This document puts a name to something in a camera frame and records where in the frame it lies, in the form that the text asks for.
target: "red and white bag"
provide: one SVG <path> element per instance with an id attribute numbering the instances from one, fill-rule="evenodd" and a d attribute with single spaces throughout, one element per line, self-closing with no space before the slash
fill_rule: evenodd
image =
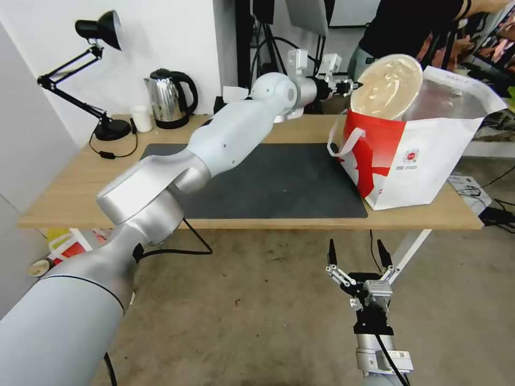
<path id="1" fill-rule="evenodd" d="M 477 80 L 433 67 L 424 71 L 426 80 L 475 97 L 487 112 L 485 116 L 506 108 L 499 96 Z M 359 193 L 374 210 L 429 204 L 483 119 L 484 116 L 474 119 L 434 117 L 401 122 L 349 110 L 340 151 L 335 153 L 330 148 L 338 122 L 331 130 L 327 148 L 332 156 L 340 159 Z"/>

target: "black desk mat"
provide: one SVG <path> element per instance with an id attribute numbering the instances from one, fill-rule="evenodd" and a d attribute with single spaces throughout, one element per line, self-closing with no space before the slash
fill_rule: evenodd
<path id="1" fill-rule="evenodd" d="M 170 155 L 184 144 L 150 144 L 142 158 Z M 260 144 L 204 189 L 171 191 L 187 218 L 365 218 L 359 193 L 325 144 Z"/>

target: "stainless steel kettle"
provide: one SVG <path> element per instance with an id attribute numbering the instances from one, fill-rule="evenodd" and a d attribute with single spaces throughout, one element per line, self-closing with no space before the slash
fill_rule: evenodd
<path id="1" fill-rule="evenodd" d="M 197 88 L 193 80 L 183 72 L 159 69 L 143 79 L 149 91 L 156 125 L 162 129 L 176 129 L 189 121 L 198 105 Z M 186 83 L 193 95 L 188 106 L 181 83 Z"/>

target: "black desk lamp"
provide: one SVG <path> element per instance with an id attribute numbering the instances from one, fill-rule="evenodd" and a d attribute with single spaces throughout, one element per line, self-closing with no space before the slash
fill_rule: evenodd
<path id="1" fill-rule="evenodd" d="M 104 48 L 97 43 L 97 40 L 103 40 L 108 45 L 118 50 L 121 50 L 120 43 L 118 42 L 117 30 L 120 28 L 120 20 L 116 11 L 109 11 L 104 13 L 98 21 L 92 20 L 78 20 L 75 22 L 75 31 L 79 36 L 85 38 L 91 45 L 89 49 L 73 58 L 72 60 L 64 63 L 62 66 L 56 68 L 54 71 L 38 78 L 38 85 L 53 92 L 54 94 L 66 99 L 68 102 L 73 103 L 75 106 L 80 107 L 82 110 L 90 113 L 98 118 L 99 122 L 95 128 L 95 136 L 99 140 L 109 141 L 122 138 L 130 133 L 130 124 L 122 120 L 113 120 L 107 116 L 107 112 L 98 107 L 88 105 L 78 99 L 66 94 L 64 91 L 59 90 L 57 85 L 63 80 L 78 73 L 80 70 L 88 67 L 90 64 L 102 59 L 102 51 Z M 61 72 L 64 68 L 84 56 L 92 54 L 95 58 L 91 59 L 86 64 L 64 73 Z"/>

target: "white cup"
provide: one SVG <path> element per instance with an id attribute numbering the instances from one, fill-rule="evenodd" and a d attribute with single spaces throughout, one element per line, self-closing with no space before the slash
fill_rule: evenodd
<path id="1" fill-rule="evenodd" d="M 139 132 L 152 130 L 152 120 L 146 106 L 133 106 L 130 110 L 134 123 Z"/>

